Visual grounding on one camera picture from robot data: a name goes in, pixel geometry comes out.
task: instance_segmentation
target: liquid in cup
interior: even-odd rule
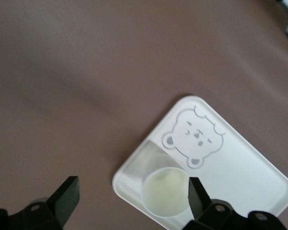
[[[189,206],[189,175],[166,153],[166,167],[150,173],[143,182],[143,204],[153,215],[163,218],[176,216]]]

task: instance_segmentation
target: milky liquid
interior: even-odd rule
[[[146,208],[159,217],[172,217],[188,206],[189,175],[177,168],[164,168],[150,174],[143,187]]]

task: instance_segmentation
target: plastic tray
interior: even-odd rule
[[[288,178],[231,127],[203,99],[179,100],[116,172],[115,193],[168,230],[181,230],[191,209],[173,218],[151,215],[141,201],[147,159],[162,149],[192,177],[199,177],[212,199],[235,211],[266,211],[278,216],[288,206]]]

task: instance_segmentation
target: translucent cup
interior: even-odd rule
[[[165,152],[156,152],[146,162],[142,186],[145,208],[153,215],[170,218],[188,206],[189,175]]]

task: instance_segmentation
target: brown tablecloth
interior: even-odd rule
[[[0,207],[78,175],[66,230],[163,229],[111,180],[185,95],[288,177],[287,24],[274,0],[0,0]]]

